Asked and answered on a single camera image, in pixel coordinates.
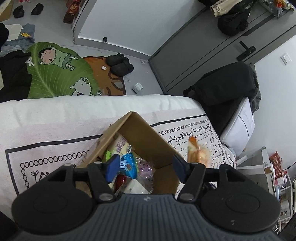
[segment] cartoon white dog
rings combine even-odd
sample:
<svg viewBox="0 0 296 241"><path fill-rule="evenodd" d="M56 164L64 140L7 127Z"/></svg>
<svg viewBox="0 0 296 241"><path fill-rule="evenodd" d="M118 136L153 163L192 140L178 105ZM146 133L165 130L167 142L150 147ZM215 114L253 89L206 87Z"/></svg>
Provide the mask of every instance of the cartoon white dog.
<svg viewBox="0 0 296 241"><path fill-rule="evenodd" d="M70 88L75 89L72 96L77 95L92 95L91 94L91 84L89 83L89 80L87 78L80 78L74 85L70 86Z"/></svg>

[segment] brown mat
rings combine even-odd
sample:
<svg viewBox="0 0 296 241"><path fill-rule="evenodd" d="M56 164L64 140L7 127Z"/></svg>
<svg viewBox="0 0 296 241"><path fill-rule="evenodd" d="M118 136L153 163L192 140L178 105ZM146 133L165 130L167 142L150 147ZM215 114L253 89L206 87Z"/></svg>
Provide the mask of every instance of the brown mat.
<svg viewBox="0 0 296 241"><path fill-rule="evenodd" d="M110 67L106 64L104 56L84 57L94 72L94 78L98 82L98 86L104 91L104 95L126 95L123 77L118 77L111 73Z"/></svg>

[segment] black round disc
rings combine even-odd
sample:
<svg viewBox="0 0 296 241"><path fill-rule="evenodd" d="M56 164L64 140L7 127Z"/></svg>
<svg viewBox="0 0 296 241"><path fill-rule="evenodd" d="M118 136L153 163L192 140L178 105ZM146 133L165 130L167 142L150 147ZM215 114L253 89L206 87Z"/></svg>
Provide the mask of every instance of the black round disc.
<svg viewBox="0 0 296 241"><path fill-rule="evenodd" d="M280 215L275 196L249 182L228 182L205 194L201 201L205 217L232 232L256 233L274 227Z"/></svg>
<svg viewBox="0 0 296 241"><path fill-rule="evenodd" d="M91 214L89 196L61 182L36 185L19 195L12 215L23 230L35 234L58 234L82 224Z"/></svg>

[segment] pair of black slippers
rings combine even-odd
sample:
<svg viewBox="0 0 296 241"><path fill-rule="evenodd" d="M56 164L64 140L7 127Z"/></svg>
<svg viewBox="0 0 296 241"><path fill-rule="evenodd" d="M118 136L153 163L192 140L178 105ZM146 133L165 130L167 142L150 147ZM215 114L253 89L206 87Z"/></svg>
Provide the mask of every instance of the pair of black slippers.
<svg viewBox="0 0 296 241"><path fill-rule="evenodd" d="M133 71L133 65L129 63L129 59L122 53L108 56L106 64L111 67L110 71L117 76L125 76Z"/></svg>
<svg viewBox="0 0 296 241"><path fill-rule="evenodd" d="M37 3L36 7L31 12L31 15L39 15L42 12L43 8L43 4ZM23 10L22 5L15 8L12 14L15 16L15 18L23 17L25 15L25 11Z"/></svg>

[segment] beige clothing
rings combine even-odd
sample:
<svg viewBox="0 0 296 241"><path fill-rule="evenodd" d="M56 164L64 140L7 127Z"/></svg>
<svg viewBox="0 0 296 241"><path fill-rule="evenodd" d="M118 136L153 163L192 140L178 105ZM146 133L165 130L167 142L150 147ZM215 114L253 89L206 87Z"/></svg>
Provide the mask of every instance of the beige clothing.
<svg viewBox="0 0 296 241"><path fill-rule="evenodd" d="M219 0L214 5L212 5L210 9L215 17L219 17L228 13L228 11L232 9L235 4L241 1L242 0Z"/></svg>

